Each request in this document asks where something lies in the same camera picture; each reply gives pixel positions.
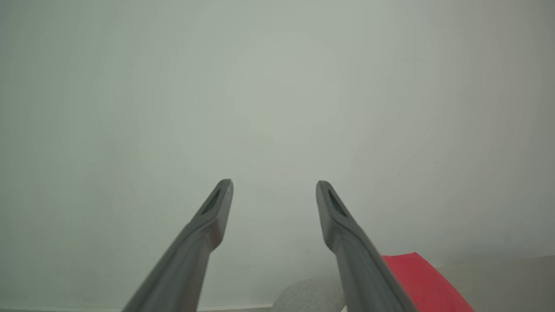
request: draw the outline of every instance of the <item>red fabric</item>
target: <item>red fabric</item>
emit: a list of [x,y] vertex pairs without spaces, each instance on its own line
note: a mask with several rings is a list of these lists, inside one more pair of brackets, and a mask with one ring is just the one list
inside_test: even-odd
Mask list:
[[458,291],[417,253],[384,256],[419,312],[473,312]]

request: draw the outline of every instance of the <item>gray cushion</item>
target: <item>gray cushion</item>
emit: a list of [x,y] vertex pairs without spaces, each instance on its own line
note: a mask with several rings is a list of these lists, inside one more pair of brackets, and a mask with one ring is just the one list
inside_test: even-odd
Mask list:
[[345,306],[339,279],[309,279],[285,288],[272,312],[340,312]]

